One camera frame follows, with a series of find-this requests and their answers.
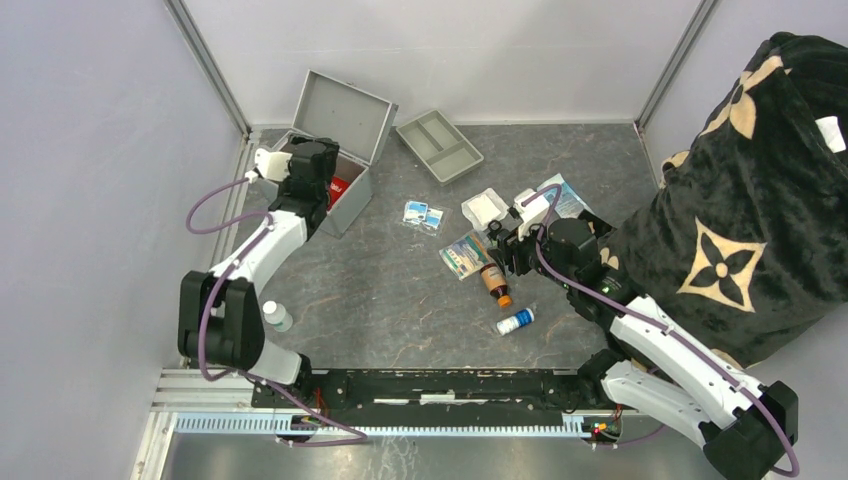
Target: white paper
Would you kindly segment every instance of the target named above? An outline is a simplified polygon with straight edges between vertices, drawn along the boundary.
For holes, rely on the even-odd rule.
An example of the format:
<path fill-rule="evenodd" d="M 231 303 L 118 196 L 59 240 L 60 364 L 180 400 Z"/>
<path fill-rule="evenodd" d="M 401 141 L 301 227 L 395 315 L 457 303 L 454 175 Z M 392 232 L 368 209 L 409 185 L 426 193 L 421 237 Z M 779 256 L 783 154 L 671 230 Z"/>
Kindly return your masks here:
<path fill-rule="evenodd" d="M 816 120 L 816 125 L 824 136 L 824 141 L 833 153 L 845 151 L 845 139 L 839 130 L 839 119 L 836 117 L 823 117 Z"/>
<path fill-rule="evenodd" d="M 502 220 L 507 216 L 503 199 L 491 188 L 462 202 L 462 214 L 467 218 L 474 230 L 483 231 L 492 220 Z"/>

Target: box lid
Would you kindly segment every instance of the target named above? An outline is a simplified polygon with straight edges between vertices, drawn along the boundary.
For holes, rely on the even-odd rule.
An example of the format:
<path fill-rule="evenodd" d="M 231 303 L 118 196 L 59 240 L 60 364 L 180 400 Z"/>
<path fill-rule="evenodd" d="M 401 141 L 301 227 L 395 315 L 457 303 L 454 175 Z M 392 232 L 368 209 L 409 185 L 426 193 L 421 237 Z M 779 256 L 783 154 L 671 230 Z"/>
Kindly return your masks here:
<path fill-rule="evenodd" d="M 394 104 L 353 85 L 309 70 L 292 127 L 329 137 L 343 151 L 371 165 L 383 133 L 391 128 Z"/>

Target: clear plastic bottle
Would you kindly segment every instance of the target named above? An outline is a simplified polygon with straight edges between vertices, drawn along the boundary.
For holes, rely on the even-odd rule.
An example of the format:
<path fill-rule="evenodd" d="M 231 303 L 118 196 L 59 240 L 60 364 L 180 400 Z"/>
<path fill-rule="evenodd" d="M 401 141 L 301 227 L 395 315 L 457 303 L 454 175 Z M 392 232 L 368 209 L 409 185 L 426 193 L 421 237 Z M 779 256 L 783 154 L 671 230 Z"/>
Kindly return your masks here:
<path fill-rule="evenodd" d="M 287 331 L 294 323 L 294 319 L 286 311 L 286 307 L 274 301 L 269 300 L 263 303 L 262 313 L 264 314 L 265 321 L 278 332 Z"/>

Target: beige flower pattern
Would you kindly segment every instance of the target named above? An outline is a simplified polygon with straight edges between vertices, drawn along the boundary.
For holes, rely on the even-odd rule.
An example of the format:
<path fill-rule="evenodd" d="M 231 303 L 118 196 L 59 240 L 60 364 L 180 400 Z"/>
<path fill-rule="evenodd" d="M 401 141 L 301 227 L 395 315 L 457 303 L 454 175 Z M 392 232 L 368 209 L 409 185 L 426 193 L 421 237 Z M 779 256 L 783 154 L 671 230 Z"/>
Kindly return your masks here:
<path fill-rule="evenodd" d="M 765 243 L 736 242 L 713 232 L 698 217 L 695 259 L 677 293 L 692 293 L 743 312 L 754 312 L 749 287 Z"/>
<path fill-rule="evenodd" d="M 754 104 L 754 99 L 748 95 L 748 91 L 765 80 L 775 70 L 782 67 L 783 60 L 779 55 L 774 55 L 764 61 L 757 71 L 753 73 L 748 71 L 742 72 L 742 75 L 739 77 L 739 83 L 730 95 L 730 101 L 718 112 L 716 118 L 707 125 L 707 128 L 701 132 L 701 135 L 706 135 L 716 130 L 729 119 L 733 128 L 740 135 L 750 140 L 754 136 L 754 124 L 757 121 L 757 106 Z"/>
<path fill-rule="evenodd" d="M 618 257 L 615 255 L 610 256 L 609 247 L 604 247 L 601 249 L 601 263 L 609 265 L 610 268 L 614 270 L 618 270 Z"/>
<path fill-rule="evenodd" d="M 663 178 L 660 179 L 660 188 L 665 188 L 665 175 L 675 168 L 680 168 L 683 165 L 683 162 L 689 158 L 689 150 L 683 150 L 682 152 L 677 152 L 674 155 L 663 160 L 662 166 L 660 170 L 662 170 Z"/>

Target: small white bottle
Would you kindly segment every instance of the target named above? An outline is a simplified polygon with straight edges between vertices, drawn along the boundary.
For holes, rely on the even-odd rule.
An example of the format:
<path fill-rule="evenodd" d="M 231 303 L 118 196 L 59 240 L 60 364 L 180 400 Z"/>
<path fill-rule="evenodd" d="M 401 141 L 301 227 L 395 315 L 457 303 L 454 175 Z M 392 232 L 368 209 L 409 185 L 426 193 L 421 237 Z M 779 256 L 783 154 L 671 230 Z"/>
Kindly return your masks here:
<path fill-rule="evenodd" d="M 286 311 L 286 307 L 272 300 L 262 304 L 262 313 L 265 316 L 265 321 L 278 332 L 287 331 L 294 323 L 294 319 Z"/>
<path fill-rule="evenodd" d="M 536 319 L 536 316 L 533 315 L 533 310 L 530 308 L 525 308 L 523 310 L 518 311 L 515 315 L 501 320 L 500 322 L 495 324 L 495 330 L 504 336 L 510 332 L 518 330 L 519 328 L 529 325 L 533 323 L 533 320 Z"/>

